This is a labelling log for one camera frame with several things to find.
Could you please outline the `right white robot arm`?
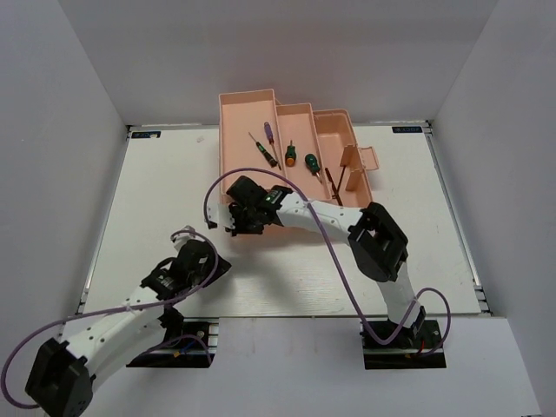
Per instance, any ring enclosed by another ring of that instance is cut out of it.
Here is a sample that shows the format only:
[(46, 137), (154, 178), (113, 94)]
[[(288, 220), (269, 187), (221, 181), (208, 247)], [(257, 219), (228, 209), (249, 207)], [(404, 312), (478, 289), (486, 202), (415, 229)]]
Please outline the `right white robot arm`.
[(227, 195), (232, 199), (228, 208), (234, 220), (233, 235), (260, 235), (275, 225), (315, 233), (324, 230), (328, 238), (347, 244), (357, 268), (379, 287), (394, 339), (410, 347), (422, 338), (426, 313), (409, 278), (408, 239), (382, 205), (372, 202), (365, 208), (352, 208), (311, 202), (291, 188), (266, 190), (246, 176)]

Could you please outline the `blue handled screwdriver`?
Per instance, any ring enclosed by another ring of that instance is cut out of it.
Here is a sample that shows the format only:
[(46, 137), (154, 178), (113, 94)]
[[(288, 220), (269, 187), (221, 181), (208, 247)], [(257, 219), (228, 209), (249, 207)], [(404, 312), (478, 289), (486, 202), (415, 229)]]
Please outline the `blue handled screwdriver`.
[(276, 160), (278, 160), (279, 156), (278, 156), (278, 152), (277, 152), (277, 149), (276, 149), (276, 146), (275, 146), (275, 136), (274, 136), (273, 130), (270, 126), (270, 123), (265, 122), (263, 124), (263, 128), (264, 128), (265, 135), (268, 139), (268, 142), (269, 142), (269, 144), (270, 144), (270, 146), (273, 150), (274, 157), (275, 157)]

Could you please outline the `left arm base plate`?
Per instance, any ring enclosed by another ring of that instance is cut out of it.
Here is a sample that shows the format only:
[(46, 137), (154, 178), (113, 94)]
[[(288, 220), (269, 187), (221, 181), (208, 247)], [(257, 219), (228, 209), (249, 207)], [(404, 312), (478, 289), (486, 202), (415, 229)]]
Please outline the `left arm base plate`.
[(186, 319), (165, 330), (156, 349), (138, 355), (128, 368), (209, 368), (219, 335), (217, 319)]

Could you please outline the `large brown hex key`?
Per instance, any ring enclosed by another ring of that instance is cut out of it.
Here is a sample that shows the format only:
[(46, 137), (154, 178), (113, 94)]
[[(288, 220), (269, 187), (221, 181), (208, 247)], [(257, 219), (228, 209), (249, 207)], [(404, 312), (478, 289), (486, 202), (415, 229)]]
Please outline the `large brown hex key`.
[(332, 197), (336, 200), (337, 204), (340, 207), (342, 207), (343, 203), (342, 203), (342, 200), (340, 198), (339, 190), (337, 189), (337, 187), (334, 183), (334, 179), (333, 179), (333, 177), (332, 177), (328, 168), (325, 168), (325, 174), (326, 174), (326, 177), (327, 177), (328, 182), (329, 182), (329, 184), (331, 186), (331, 189), (332, 189)]

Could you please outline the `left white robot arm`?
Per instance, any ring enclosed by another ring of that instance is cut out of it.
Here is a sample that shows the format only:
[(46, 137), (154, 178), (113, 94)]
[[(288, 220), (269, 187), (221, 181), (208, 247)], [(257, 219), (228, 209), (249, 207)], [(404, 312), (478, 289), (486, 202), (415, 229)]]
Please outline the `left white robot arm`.
[(47, 340), (32, 365), (25, 392), (49, 416), (79, 416), (115, 371), (158, 341), (173, 347), (183, 337), (179, 296), (209, 285), (231, 268), (207, 242), (189, 240), (177, 256), (160, 261), (123, 302), (64, 341)]

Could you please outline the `pink plastic toolbox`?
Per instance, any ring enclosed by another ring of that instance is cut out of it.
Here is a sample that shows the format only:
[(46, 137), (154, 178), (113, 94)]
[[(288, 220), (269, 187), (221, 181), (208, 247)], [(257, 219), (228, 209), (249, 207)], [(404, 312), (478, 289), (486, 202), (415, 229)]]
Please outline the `pink plastic toolbox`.
[(378, 158), (358, 146), (346, 110), (281, 104), (271, 89), (221, 94), (219, 102), (222, 191), (245, 175), (265, 189), (293, 182), (313, 202), (372, 202), (367, 173)]

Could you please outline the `green stubby screwdriver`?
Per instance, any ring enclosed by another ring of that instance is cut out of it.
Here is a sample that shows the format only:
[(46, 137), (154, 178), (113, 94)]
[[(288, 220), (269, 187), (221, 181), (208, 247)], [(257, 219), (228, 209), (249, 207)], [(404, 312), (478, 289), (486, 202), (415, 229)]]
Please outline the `green stubby screwdriver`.
[(304, 162), (311, 175), (314, 176), (319, 183), (323, 183), (321, 178), (321, 165), (316, 155), (307, 153), (304, 157)]

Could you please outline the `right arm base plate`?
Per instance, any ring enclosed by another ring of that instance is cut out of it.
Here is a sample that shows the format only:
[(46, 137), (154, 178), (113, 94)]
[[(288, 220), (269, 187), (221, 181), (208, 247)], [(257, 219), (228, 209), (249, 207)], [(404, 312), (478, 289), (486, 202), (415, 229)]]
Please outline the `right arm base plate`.
[(366, 370), (442, 369), (447, 367), (442, 336), (436, 320), (425, 320), (414, 339), (400, 332), (386, 346), (377, 343), (366, 329), (360, 331)]

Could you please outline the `green orange screwdriver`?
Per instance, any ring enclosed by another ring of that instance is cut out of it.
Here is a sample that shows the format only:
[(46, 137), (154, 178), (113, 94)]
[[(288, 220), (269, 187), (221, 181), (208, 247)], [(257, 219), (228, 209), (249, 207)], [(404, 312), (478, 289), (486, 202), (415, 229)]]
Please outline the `green orange screwdriver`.
[(285, 165), (289, 168), (294, 167), (296, 164), (296, 159), (297, 159), (296, 148), (294, 143), (290, 141), (286, 148), (286, 152), (284, 156)]

